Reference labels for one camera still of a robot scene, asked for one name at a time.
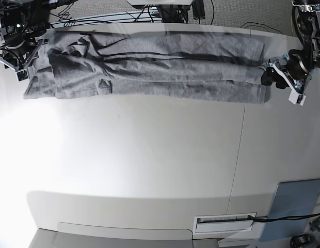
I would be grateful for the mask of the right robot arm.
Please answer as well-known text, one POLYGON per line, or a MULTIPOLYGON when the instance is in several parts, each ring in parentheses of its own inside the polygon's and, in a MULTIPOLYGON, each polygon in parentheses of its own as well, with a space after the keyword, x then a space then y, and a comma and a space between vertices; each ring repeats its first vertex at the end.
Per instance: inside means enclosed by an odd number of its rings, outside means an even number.
POLYGON ((1 1, 0 60, 22 70, 36 56, 38 37, 49 29, 50 11, 44 1, 1 1))

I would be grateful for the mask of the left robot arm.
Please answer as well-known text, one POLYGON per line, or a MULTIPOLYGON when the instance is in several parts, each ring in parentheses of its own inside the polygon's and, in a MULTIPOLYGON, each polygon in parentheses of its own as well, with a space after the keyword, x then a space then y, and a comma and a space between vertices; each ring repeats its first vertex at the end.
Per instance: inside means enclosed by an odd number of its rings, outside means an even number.
POLYGON ((291 49, 284 65, 270 61, 261 77, 261 84, 285 89, 293 86, 304 92, 314 69, 320 69, 320 1, 292 1, 292 25, 302 49, 291 49))

